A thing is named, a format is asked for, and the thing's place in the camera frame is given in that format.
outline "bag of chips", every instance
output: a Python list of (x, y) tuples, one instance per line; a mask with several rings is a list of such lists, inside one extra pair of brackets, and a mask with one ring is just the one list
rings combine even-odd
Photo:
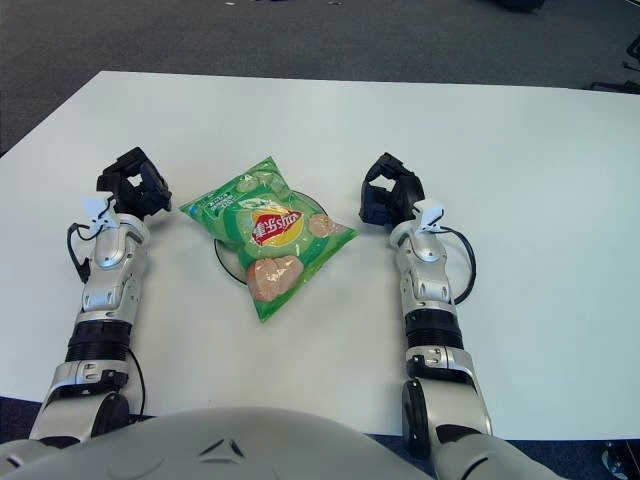
[(358, 234), (292, 191), (271, 157), (180, 210), (237, 252), (262, 322)]

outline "white clip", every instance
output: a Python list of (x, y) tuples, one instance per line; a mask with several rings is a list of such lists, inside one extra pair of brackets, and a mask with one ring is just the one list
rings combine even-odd
[(416, 220), (419, 222), (416, 233), (441, 232), (438, 220), (444, 216), (444, 207), (434, 198), (425, 198), (413, 204)]
[(89, 236), (94, 236), (98, 230), (106, 230), (107, 228), (118, 228), (120, 221), (118, 214), (113, 209), (111, 201), (111, 192), (96, 192), (93, 197), (85, 197), (82, 199), (82, 205), (89, 217)]

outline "gray carpet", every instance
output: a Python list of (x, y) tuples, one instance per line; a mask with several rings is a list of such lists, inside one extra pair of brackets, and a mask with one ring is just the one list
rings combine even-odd
[(100, 70), (581, 88), (640, 33), (624, 0), (235, 1), (2, 0), (0, 151)]

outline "green chip bag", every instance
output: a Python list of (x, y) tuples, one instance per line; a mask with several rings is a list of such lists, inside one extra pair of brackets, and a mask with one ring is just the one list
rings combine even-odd
[(271, 157), (180, 210), (237, 252), (262, 322), (358, 234), (292, 191)]

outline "black joint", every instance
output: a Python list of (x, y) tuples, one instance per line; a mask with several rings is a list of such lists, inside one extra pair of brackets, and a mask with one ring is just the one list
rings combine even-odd
[(446, 310), (414, 310), (405, 317), (405, 327), (409, 348), (424, 345), (464, 348), (458, 319)]
[(66, 362), (76, 360), (126, 360), (131, 324), (90, 320), (78, 323), (69, 339)]

